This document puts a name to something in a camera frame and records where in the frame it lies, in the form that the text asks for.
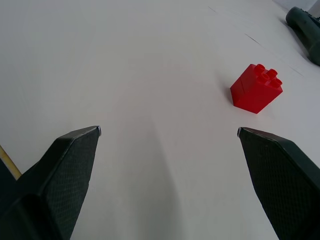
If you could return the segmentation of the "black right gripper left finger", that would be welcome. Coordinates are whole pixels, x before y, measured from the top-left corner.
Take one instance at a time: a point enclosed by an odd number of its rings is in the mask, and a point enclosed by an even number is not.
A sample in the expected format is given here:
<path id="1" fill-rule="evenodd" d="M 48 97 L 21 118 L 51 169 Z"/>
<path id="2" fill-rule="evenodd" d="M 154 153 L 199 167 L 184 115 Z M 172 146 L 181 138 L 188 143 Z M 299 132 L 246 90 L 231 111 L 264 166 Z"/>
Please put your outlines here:
<path id="1" fill-rule="evenodd" d="M 0 146 L 0 240 L 70 240 L 88 192 L 101 128 L 58 137 L 21 173 Z"/>

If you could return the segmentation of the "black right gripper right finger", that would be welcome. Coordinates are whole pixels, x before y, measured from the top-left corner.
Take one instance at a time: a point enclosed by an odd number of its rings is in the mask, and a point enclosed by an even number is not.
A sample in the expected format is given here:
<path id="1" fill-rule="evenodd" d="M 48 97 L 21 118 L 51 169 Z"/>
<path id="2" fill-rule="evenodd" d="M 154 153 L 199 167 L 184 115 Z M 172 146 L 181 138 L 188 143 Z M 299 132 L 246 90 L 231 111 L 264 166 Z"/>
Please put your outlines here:
<path id="1" fill-rule="evenodd" d="M 291 140 L 237 131 L 254 191 L 279 240 L 320 240 L 320 168 Z"/>

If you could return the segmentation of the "red toy building block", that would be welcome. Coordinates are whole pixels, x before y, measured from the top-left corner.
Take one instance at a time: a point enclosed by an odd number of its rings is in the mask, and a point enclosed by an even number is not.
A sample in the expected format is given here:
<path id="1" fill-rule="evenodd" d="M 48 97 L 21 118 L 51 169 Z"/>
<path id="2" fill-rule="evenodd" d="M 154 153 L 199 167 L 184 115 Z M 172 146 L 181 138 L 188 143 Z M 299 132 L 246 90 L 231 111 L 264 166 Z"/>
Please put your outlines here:
<path id="1" fill-rule="evenodd" d="M 235 107 L 258 114 L 282 92 L 282 81 L 275 69 L 250 64 L 230 87 Z"/>

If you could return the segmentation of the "dark green rounded object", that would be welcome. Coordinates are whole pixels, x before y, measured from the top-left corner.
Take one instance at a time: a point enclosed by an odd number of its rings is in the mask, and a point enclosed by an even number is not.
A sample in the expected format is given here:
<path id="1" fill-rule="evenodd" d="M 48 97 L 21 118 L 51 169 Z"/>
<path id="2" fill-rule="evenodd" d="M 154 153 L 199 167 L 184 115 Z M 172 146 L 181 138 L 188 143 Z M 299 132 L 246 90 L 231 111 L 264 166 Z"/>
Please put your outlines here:
<path id="1" fill-rule="evenodd" d="M 294 6 L 288 11 L 285 20 L 301 40 L 310 61 L 320 66 L 320 17 L 314 17 Z"/>

